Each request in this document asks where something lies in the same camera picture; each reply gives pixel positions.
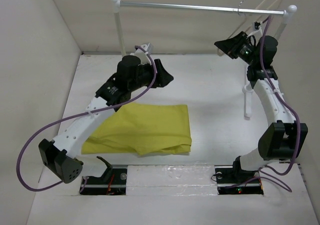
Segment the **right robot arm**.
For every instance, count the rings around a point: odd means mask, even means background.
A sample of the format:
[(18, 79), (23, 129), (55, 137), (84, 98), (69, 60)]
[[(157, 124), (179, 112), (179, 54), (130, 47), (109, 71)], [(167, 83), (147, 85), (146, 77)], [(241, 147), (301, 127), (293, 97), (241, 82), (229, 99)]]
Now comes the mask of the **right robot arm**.
[(238, 156), (228, 174), (235, 181), (243, 182), (272, 161), (290, 160), (294, 163), (301, 152), (308, 127), (296, 117), (297, 113), (285, 102), (280, 91), (278, 76), (271, 65), (278, 41), (269, 35), (256, 41), (254, 35), (242, 31), (214, 44), (231, 59), (240, 58), (247, 63), (249, 84), (244, 89), (257, 94), (268, 123), (257, 148)]

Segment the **yellow trousers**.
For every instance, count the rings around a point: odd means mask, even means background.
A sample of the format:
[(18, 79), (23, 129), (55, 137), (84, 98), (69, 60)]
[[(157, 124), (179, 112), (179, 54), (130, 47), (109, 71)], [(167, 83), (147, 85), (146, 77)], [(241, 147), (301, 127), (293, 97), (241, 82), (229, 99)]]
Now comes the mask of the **yellow trousers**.
[(107, 118), (90, 135), (81, 152), (84, 155), (176, 155), (189, 153), (191, 146), (187, 105), (129, 103)]

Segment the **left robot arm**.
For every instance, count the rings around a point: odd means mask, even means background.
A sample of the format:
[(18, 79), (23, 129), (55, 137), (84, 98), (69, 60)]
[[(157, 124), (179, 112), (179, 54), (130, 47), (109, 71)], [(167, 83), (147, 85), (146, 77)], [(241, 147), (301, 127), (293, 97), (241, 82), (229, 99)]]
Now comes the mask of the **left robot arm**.
[(116, 72), (96, 91), (85, 112), (75, 115), (66, 131), (39, 143), (43, 164), (65, 184), (79, 176), (93, 176), (98, 182), (107, 183), (112, 176), (111, 165), (102, 157), (98, 161), (78, 159), (82, 145), (122, 105), (134, 100), (132, 92), (142, 87), (163, 88), (173, 79), (160, 59), (151, 59), (145, 53), (124, 56)]

